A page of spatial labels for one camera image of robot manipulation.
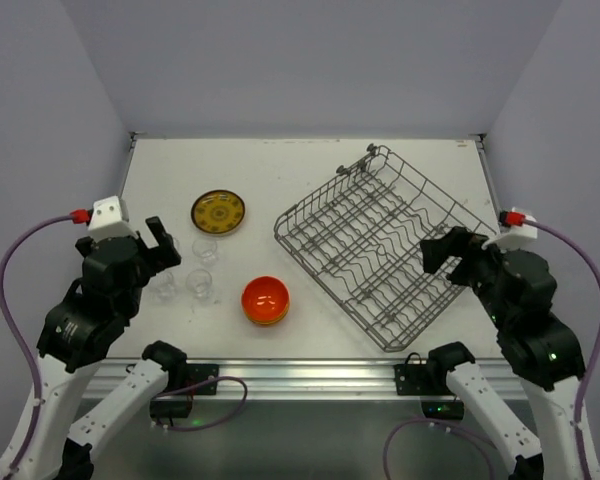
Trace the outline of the clear glass cup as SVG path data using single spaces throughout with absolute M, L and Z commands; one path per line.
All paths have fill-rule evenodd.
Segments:
M 204 266 L 213 266 L 219 260 L 217 241 L 211 238 L 198 238 L 191 247 L 196 260 Z
M 168 303 L 177 296 L 177 286 L 174 276 L 169 271 L 163 271 L 151 279 L 148 289 L 152 298 L 159 303 Z
M 197 299 L 207 299 L 213 290 L 213 278 L 205 269 L 192 270 L 185 279 L 187 291 Z
M 171 236 L 171 244 L 173 245 L 174 250 L 181 256 L 181 247 L 177 238 Z

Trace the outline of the yellow patterned plate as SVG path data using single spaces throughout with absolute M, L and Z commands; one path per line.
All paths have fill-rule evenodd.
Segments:
M 200 195 L 190 211 L 194 227 L 212 236 L 233 233 L 243 223 L 245 216 L 244 200 L 236 193 L 222 189 Z

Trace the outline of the grey wire dish rack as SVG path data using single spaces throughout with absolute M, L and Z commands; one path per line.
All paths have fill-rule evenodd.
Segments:
M 477 214 L 385 145 L 349 166 L 275 221 L 275 240 L 384 352 L 405 350 L 461 294 L 444 261 L 423 271 L 420 242 L 453 227 L 491 236 Z

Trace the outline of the orange bowl back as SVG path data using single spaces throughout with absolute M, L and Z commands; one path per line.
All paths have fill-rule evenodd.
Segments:
M 291 296 L 286 285 L 278 278 L 261 276 L 251 280 L 241 295 L 245 315 L 275 317 L 288 313 Z

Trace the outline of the orange bowl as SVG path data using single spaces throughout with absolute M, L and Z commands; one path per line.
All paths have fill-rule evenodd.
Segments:
M 268 321 L 264 321 L 264 320 L 261 320 L 261 319 L 248 317 L 248 320 L 252 324 L 254 324 L 254 325 L 258 326 L 258 327 L 271 327 L 271 326 L 274 326 L 274 325 L 277 325 L 277 324 L 281 323 L 284 320 L 284 317 L 276 318 L 276 319 L 268 320 Z
M 251 280 L 241 295 L 245 315 L 275 317 L 288 313 L 291 296 L 286 285 L 278 278 L 261 276 Z

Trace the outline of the orange bowl front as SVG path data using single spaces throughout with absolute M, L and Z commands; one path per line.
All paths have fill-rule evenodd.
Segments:
M 268 321 L 264 321 L 264 320 L 261 320 L 261 319 L 248 317 L 248 320 L 252 324 L 254 324 L 254 325 L 258 326 L 258 327 L 271 327 L 271 326 L 274 326 L 274 325 L 277 325 L 277 324 L 281 323 L 284 320 L 284 317 L 276 318 L 276 319 L 268 320 Z

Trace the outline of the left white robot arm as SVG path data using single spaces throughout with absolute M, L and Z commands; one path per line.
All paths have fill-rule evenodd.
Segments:
M 131 228 L 107 232 L 85 211 L 68 218 L 89 227 L 88 236 L 75 244 L 81 274 L 47 313 L 36 348 L 23 350 L 33 385 L 0 457 L 0 479 L 87 478 L 98 448 L 153 396 L 186 376 L 186 354 L 156 341 L 145 348 L 130 377 L 90 414 L 74 418 L 111 345 L 138 314 L 143 288 L 180 265 L 181 256 L 158 217 L 145 221 L 154 247 Z

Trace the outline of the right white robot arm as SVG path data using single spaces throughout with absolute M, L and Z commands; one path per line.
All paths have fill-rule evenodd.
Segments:
M 448 280 L 472 290 L 497 335 L 496 342 L 527 395 L 537 428 L 528 432 L 490 389 L 473 355 L 460 342 L 429 352 L 426 368 L 472 411 L 501 454 L 512 479 L 600 479 L 600 465 L 584 405 L 588 375 L 575 333 L 551 311 L 557 281 L 548 262 L 497 239 L 454 227 L 419 244 L 423 270 L 436 273 L 458 259 Z

